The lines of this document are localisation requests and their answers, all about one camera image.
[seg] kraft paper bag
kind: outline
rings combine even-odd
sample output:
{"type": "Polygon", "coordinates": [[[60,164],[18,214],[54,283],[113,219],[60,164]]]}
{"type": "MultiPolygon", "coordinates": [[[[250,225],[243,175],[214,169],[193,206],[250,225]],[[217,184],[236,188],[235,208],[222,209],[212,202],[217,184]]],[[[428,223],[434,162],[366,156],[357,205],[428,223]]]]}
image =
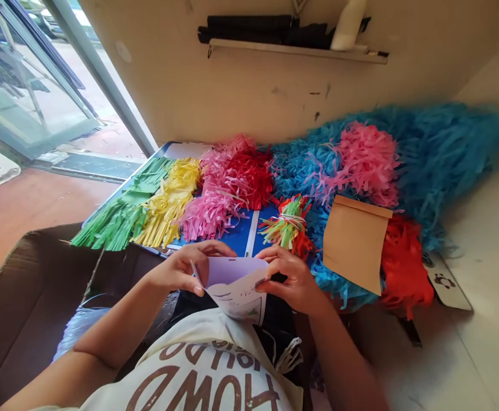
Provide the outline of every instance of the kraft paper bag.
{"type": "Polygon", "coordinates": [[[324,265],[381,295],[381,251],[392,211],[336,196],[324,233],[324,265]]]}

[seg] yellow paper fringe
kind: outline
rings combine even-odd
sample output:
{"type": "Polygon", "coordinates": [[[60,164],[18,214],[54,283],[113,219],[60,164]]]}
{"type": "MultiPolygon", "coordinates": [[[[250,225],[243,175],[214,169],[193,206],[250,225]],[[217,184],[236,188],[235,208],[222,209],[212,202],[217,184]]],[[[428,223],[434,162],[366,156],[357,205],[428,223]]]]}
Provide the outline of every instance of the yellow paper fringe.
{"type": "Polygon", "coordinates": [[[148,207],[143,232],[133,241],[147,247],[166,247],[179,239],[179,226],[174,223],[192,200],[200,180],[200,160],[179,159],[171,167],[168,177],[143,207],[148,207]]]}

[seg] fingernail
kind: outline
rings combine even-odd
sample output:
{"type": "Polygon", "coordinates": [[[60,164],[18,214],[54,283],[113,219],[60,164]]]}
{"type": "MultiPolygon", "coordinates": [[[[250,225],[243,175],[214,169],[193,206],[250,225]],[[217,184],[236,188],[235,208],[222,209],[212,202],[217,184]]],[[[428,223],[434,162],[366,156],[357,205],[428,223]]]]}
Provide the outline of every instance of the fingernail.
{"type": "Polygon", "coordinates": [[[204,289],[202,287],[197,286],[197,285],[194,286],[194,288],[192,289],[192,292],[199,297],[204,296],[204,289]]]}

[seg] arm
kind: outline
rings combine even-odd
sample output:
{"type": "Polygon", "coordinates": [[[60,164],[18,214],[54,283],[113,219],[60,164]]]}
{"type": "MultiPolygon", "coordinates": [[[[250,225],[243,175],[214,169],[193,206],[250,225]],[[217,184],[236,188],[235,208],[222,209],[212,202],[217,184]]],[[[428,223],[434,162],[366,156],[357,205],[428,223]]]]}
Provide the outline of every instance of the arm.
{"type": "Polygon", "coordinates": [[[279,296],[309,317],[332,409],[388,410],[375,375],[356,349],[332,304],[316,285],[307,265],[282,247],[267,248],[257,257],[269,262],[268,278],[277,272],[288,277],[283,284],[266,281],[257,291],[279,296]]]}
{"type": "Polygon", "coordinates": [[[203,241],[186,245],[149,271],[71,351],[6,401],[0,411],[27,411],[45,405],[81,406],[95,390],[114,381],[145,337],[170,291],[185,289],[204,295],[198,280],[191,277],[191,261],[199,272],[206,273],[207,256],[216,253],[236,256],[219,241],[203,241]]]}

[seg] wall shelf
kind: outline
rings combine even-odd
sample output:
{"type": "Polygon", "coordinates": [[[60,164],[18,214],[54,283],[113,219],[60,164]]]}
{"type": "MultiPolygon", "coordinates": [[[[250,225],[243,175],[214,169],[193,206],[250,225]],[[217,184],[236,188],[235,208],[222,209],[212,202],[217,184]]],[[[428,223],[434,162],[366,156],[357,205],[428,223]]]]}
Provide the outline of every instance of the wall shelf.
{"type": "Polygon", "coordinates": [[[352,60],[363,63],[374,63],[385,65],[388,63],[388,57],[383,57],[375,54],[364,54],[355,51],[333,51],[320,49],[306,49],[304,47],[282,46],[266,43],[253,43],[236,40],[211,39],[208,58],[210,58],[213,50],[216,47],[230,47],[232,49],[247,49],[257,51],[270,51],[273,53],[297,54],[310,57],[322,57],[338,60],[352,60]]]}

